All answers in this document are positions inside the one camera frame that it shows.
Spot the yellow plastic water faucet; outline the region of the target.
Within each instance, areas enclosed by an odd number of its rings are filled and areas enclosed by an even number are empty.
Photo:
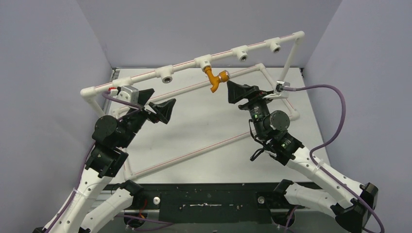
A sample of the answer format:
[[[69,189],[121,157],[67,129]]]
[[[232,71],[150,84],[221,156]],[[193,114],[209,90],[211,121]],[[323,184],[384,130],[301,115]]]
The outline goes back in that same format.
[[[210,88],[212,93],[215,93],[217,91],[220,83],[225,83],[230,79],[230,74],[227,70],[220,72],[217,76],[213,75],[211,66],[206,66],[203,71],[207,75],[209,82],[212,85],[212,87]]]

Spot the white PVC pipe frame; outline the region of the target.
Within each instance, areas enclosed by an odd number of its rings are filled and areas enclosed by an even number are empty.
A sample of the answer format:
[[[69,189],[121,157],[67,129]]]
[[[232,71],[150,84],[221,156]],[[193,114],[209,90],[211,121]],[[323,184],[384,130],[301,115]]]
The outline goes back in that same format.
[[[236,81],[260,84],[273,88],[275,77],[297,77],[291,68],[303,31],[275,37],[252,45],[240,46],[213,55],[204,55],[191,61],[160,67],[136,76],[121,77],[112,82],[81,90],[82,98],[98,116],[124,114],[128,107],[111,104],[108,110],[98,106],[96,98],[112,87],[155,87],[159,95],[150,98],[160,103],[176,99],[172,122],[165,130],[151,126],[144,136],[129,146],[131,157],[121,169],[125,179],[144,183],[253,183],[263,180],[262,162],[249,163],[247,153],[257,145],[246,126],[246,115],[227,103],[227,89],[221,84],[211,92],[204,69],[211,62],[224,58],[244,57],[249,51],[263,48],[277,50],[280,45],[293,42],[292,50],[283,68],[267,68],[259,63],[248,68],[231,68],[229,76]]]

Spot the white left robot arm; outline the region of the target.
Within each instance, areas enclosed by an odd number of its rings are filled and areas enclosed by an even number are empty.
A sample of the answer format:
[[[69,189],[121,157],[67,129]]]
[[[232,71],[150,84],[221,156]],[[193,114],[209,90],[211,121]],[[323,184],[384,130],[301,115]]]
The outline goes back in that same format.
[[[122,210],[138,208],[144,202],[144,188],[132,180],[118,185],[115,193],[98,207],[93,203],[113,180],[129,154],[125,149],[146,121],[168,124],[176,103],[170,99],[152,103],[149,99],[155,91],[138,90],[132,86],[111,87],[102,96],[130,107],[124,116],[116,118],[104,115],[98,118],[92,134],[93,144],[67,200],[57,214],[35,233],[96,233]]]

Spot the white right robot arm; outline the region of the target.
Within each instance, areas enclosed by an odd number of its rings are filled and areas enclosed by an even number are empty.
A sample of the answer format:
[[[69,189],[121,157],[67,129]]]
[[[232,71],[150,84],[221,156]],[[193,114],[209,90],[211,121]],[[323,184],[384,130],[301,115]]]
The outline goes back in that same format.
[[[227,82],[228,102],[245,104],[240,110],[250,114],[249,129],[253,140],[261,145],[252,156],[256,160],[262,153],[290,169],[293,169],[316,185],[311,189],[290,180],[282,180],[274,190],[273,200],[279,207],[288,204],[303,206],[324,213],[346,231],[361,233],[366,231],[370,217],[376,216],[378,188],[372,183],[362,184],[341,174],[314,154],[289,132],[290,118],[283,111],[270,112],[268,103],[283,92],[294,92],[296,88],[279,81],[273,91],[263,91],[257,86]]]

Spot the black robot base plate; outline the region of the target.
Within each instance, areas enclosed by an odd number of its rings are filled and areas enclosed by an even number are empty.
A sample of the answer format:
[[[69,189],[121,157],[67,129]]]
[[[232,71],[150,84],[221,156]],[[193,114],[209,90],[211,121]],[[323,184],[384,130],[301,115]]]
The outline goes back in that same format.
[[[158,219],[182,223],[269,224],[274,214],[293,205],[274,192],[277,183],[143,184],[138,200],[126,213],[157,214]]]

